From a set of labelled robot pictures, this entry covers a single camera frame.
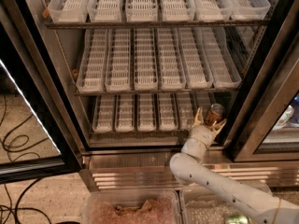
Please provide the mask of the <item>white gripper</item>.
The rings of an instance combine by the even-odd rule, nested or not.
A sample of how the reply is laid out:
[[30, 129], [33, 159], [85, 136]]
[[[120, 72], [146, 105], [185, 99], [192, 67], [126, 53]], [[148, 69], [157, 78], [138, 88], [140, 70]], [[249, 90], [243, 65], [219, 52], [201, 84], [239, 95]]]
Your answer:
[[203, 109], [199, 107], [193, 120], [193, 127], [189, 131], [189, 136], [183, 145], [182, 153], [188, 154], [197, 160], [204, 158], [206, 151], [212, 145], [216, 135], [218, 135], [225, 126], [227, 119], [219, 123], [214, 122], [211, 130], [204, 126]]

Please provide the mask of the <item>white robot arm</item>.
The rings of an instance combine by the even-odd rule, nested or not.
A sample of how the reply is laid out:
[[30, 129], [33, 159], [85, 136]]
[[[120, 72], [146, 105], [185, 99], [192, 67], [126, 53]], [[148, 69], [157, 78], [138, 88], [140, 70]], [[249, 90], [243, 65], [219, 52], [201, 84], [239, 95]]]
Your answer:
[[170, 159], [174, 177], [181, 184], [195, 183], [209, 189], [258, 224], [299, 224], [298, 205], [219, 175], [202, 164], [206, 151], [225, 124], [223, 119], [207, 127], [202, 108], [197, 109], [183, 148]]

